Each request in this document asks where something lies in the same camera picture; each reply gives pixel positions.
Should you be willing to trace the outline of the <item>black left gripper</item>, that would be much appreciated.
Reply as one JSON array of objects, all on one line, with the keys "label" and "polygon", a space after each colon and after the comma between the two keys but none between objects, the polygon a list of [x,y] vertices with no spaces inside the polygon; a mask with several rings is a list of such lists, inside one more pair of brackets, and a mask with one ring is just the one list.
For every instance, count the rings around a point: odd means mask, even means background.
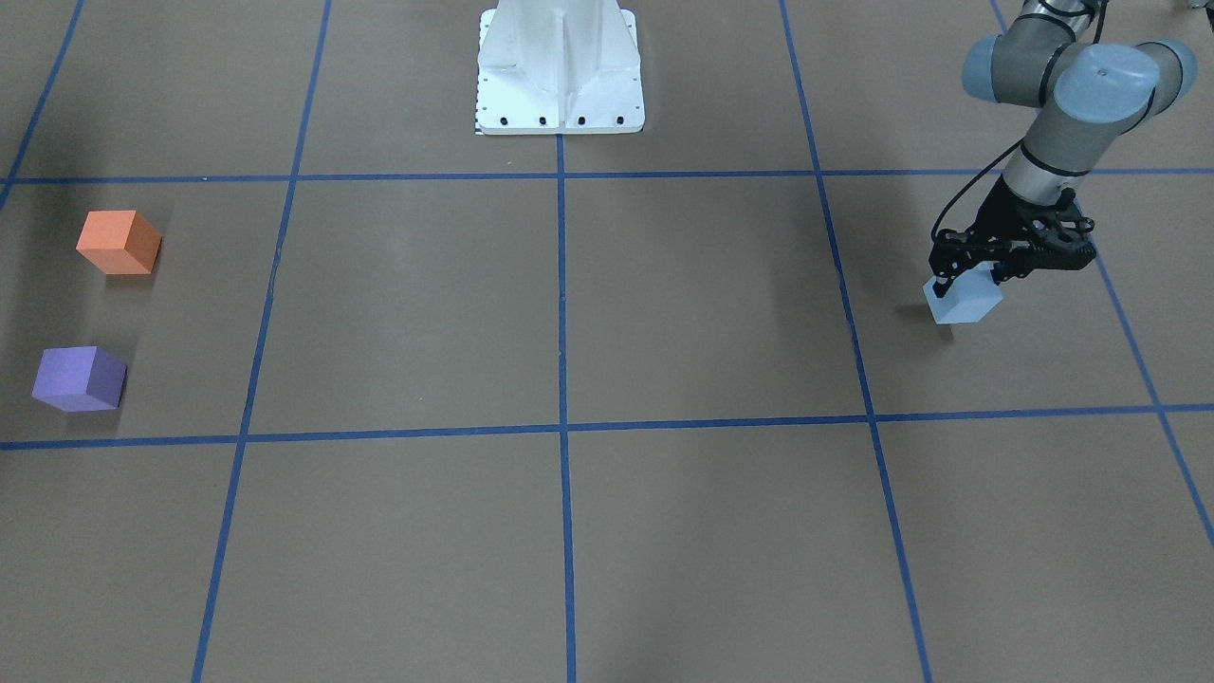
[{"label": "black left gripper", "polygon": [[929,294],[944,298],[958,278],[983,260],[995,261],[989,273],[997,286],[1037,269],[1084,269],[1097,258],[1093,230],[1095,221],[1080,212],[1074,189],[1065,187],[1057,203],[1040,206],[999,178],[970,229],[937,230],[931,237]]}]

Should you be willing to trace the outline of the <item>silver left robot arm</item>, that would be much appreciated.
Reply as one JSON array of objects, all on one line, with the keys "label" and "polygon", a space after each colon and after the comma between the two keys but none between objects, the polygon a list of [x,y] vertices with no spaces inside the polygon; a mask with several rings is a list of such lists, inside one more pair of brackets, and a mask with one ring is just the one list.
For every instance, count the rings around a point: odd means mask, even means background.
[{"label": "silver left robot arm", "polygon": [[1191,91],[1198,61],[1187,44],[1084,42],[1104,27],[1104,1],[1026,1],[1006,32],[966,55],[968,95],[1036,110],[1036,121],[998,156],[999,177],[965,230],[941,221],[929,238],[934,304],[960,288],[995,294],[1038,269],[1080,271],[1097,258],[1094,221],[1076,195],[1114,140],[1165,113]]}]

